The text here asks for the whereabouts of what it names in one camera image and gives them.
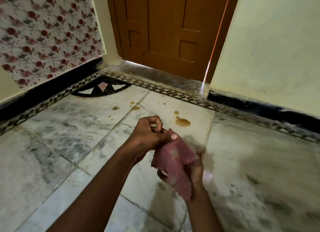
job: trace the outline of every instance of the cleaning rag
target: cleaning rag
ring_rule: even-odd
[[[191,198],[191,182],[184,170],[184,166],[197,159],[197,155],[186,145],[179,136],[178,139],[159,145],[154,152],[151,167],[167,173],[167,182],[185,200]]]

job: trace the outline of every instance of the door frame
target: door frame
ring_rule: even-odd
[[[119,32],[119,28],[118,28],[118,22],[117,22],[114,1],[113,0],[107,0],[107,1],[108,1],[112,29],[113,29],[113,33],[114,33],[114,39],[115,39],[115,44],[117,46],[118,55],[123,59],[120,32]],[[213,78],[214,71],[216,70],[218,60],[219,60],[219,57],[220,57],[220,54],[221,54],[221,51],[223,48],[223,44],[224,44],[224,41],[226,40],[226,36],[227,36],[228,30],[229,30],[229,26],[230,26],[234,11],[236,9],[237,3],[238,3],[238,0],[228,0],[227,1],[224,16],[222,18],[222,21],[220,24],[220,29],[218,31],[218,35],[216,38],[215,46],[212,51],[211,60],[208,59],[208,60],[210,60],[210,65],[209,65],[207,77],[205,80],[206,83],[210,84],[211,80]]]

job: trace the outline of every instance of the white triangle inlay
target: white triangle inlay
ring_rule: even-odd
[[[91,94],[91,93],[92,93],[92,91],[93,91],[93,88],[91,88],[91,89],[87,89],[87,90],[83,90],[83,91],[78,92],[78,93]]]
[[[112,86],[113,86],[113,89],[114,89],[114,90],[118,90],[118,89],[124,87],[125,84],[124,84],[124,85],[112,85]]]

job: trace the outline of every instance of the fingernail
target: fingernail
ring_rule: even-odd
[[[172,134],[171,135],[171,140],[176,140],[178,139],[178,135],[177,134]]]

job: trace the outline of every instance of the liquid puddle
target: liquid puddle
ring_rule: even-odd
[[[190,121],[188,121],[187,119],[183,119],[176,116],[176,125],[181,127],[187,127],[187,126],[190,126],[190,124],[191,124]]]

